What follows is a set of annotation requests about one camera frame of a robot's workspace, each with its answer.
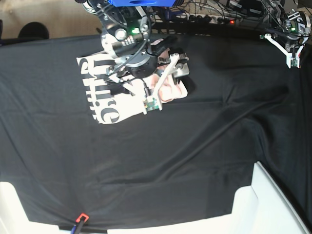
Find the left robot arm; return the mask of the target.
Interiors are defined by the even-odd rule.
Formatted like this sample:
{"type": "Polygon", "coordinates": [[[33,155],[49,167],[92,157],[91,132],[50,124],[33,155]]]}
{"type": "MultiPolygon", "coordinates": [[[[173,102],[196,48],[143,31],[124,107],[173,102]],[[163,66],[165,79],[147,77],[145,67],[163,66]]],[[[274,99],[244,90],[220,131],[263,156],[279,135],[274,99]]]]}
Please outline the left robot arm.
{"type": "Polygon", "coordinates": [[[299,9],[298,0],[262,0],[268,13],[266,39],[286,57],[288,68],[301,68],[301,54],[312,33],[312,17],[299,9]]]}

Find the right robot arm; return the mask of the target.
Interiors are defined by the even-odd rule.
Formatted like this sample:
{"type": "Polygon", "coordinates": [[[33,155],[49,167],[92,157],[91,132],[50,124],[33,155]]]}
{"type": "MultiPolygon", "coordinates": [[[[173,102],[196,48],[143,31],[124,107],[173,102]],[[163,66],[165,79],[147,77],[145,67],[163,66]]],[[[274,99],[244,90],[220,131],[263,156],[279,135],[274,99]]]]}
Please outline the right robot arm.
{"type": "Polygon", "coordinates": [[[104,72],[108,85],[121,86],[142,100],[143,113],[162,110],[160,89],[168,77],[176,84],[189,74],[188,56],[173,48],[169,35],[157,44],[150,41],[160,7],[174,6],[165,0],[81,0],[84,9],[102,24],[101,44],[114,65],[104,72]]]}

